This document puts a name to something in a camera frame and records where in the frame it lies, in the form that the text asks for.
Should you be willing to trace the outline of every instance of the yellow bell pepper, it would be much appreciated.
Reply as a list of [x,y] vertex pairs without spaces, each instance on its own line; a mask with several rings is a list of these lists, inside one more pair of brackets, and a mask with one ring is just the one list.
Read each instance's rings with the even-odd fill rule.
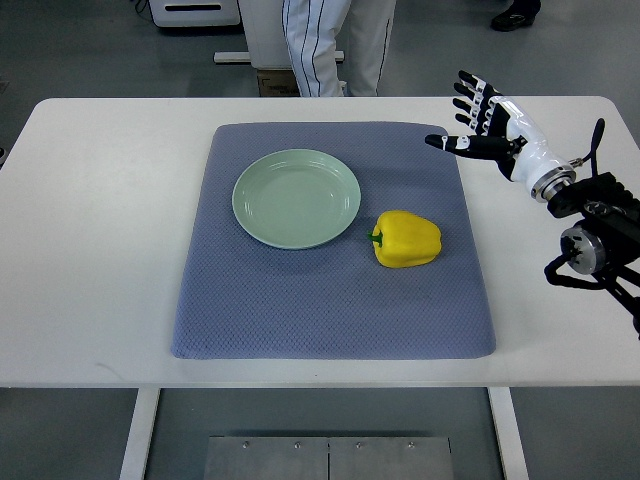
[[429,263],[442,250],[440,229],[405,210],[384,212],[368,235],[378,261],[389,268]]

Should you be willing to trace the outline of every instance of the table leg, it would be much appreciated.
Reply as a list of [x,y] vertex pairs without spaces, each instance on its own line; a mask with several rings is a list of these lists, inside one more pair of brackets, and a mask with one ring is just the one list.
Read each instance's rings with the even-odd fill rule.
[[144,479],[159,396],[159,388],[138,389],[120,480]]
[[528,480],[520,432],[508,387],[489,387],[489,401],[498,437],[505,480]]

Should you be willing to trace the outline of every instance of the white table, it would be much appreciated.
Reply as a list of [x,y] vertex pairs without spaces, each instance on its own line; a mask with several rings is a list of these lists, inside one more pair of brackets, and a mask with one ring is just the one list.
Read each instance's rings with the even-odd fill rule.
[[[587,153],[596,120],[605,118],[600,171],[640,194],[640,151],[611,102],[516,100],[567,159]],[[153,399],[167,387],[640,385],[640,343],[626,310],[605,292],[553,287],[544,278],[544,266],[560,253],[561,232],[579,218],[554,219],[493,162],[469,159],[458,164],[496,330],[492,355],[436,361],[171,355],[182,269],[218,126],[381,120],[468,133],[454,114],[449,98],[42,102],[0,171],[0,386],[140,388],[146,402],[136,407],[135,443],[136,421],[146,412],[152,425]],[[505,390],[490,391],[504,400]],[[148,422],[140,421],[144,431]]]

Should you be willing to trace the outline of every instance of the black shoe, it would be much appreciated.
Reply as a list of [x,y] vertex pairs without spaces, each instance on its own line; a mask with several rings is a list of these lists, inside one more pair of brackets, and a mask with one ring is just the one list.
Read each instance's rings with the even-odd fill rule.
[[511,32],[520,27],[529,27],[533,25],[536,19],[535,14],[525,14],[514,10],[507,10],[491,20],[491,28],[499,32]]

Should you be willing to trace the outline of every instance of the pepper stem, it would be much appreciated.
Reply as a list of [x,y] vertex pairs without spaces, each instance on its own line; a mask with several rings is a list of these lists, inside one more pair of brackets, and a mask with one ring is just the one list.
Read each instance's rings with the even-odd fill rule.
[[378,235],[374,235],[373,232],[367,232],[367,236],[369,237],[369,240],[372,242],[378,242],[382,247],[382,232],[378,233]]

